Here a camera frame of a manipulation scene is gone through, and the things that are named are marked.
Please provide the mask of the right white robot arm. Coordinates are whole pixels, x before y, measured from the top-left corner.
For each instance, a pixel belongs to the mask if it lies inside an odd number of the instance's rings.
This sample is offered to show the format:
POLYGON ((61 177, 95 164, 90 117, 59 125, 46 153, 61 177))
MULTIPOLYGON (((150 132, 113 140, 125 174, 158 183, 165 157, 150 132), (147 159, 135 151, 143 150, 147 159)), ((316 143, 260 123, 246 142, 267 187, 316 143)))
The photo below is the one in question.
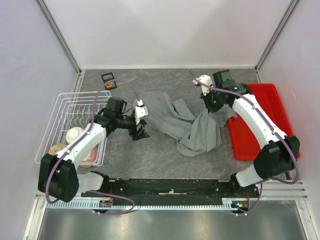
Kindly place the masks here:
POLYGON ((229 106, 244 120, 259 144, 260 151, 253 164, 230 177, 229 191, 233 196, 242 196, 255 184, 278 181, 278 175, 291 170, 295 170, 295 179, 283 183, 293 185, 299 180, 300 141, 271 120, 246 83, 237 84, 229 70, 218 71, 213 76, 201 75, 193 82, 201 87, 201 98, 210 112, 229 106))

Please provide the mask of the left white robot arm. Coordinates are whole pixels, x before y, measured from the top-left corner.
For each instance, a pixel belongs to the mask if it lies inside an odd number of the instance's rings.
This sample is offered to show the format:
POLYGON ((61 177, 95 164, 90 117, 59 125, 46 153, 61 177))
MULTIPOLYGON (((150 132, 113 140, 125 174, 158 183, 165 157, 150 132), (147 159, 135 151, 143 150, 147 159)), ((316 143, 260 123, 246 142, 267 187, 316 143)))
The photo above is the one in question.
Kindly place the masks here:
POLYGON ((49 204, 57 201, 70 202, 77 194, 93 191, 99 197, 106 196, 110 185, 104 181, 106 175, 93 171, 77 173, 85 157, 100 142, 117 129, 128 130, 134 141, 149 138, 145 131, 144 118, 148 108, 142 100, 137 101, 131 115, 123 112, 126 102, 111 97, 105 108, 94 114, 83 132, 65 148, 55 154, 45 154, 40 161, 38 190, 45 194, 49 204))

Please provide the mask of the grey shirt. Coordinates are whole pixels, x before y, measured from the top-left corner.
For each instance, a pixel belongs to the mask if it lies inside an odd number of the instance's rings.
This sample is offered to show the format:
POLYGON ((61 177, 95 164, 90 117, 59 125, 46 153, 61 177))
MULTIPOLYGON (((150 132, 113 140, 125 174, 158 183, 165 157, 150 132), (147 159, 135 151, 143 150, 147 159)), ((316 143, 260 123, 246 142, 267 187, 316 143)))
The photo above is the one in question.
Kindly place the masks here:
POLYGON ((139 97, 148 109, 144 118, 147 126, 174 138, 177 151, 186 157, 195 157, 220 147, 220 128, 236 116, 227 104, 217 112, 210 113, 204 108, 194 116, 182 98, 173 101, 164 91, 143 92, 139 97))

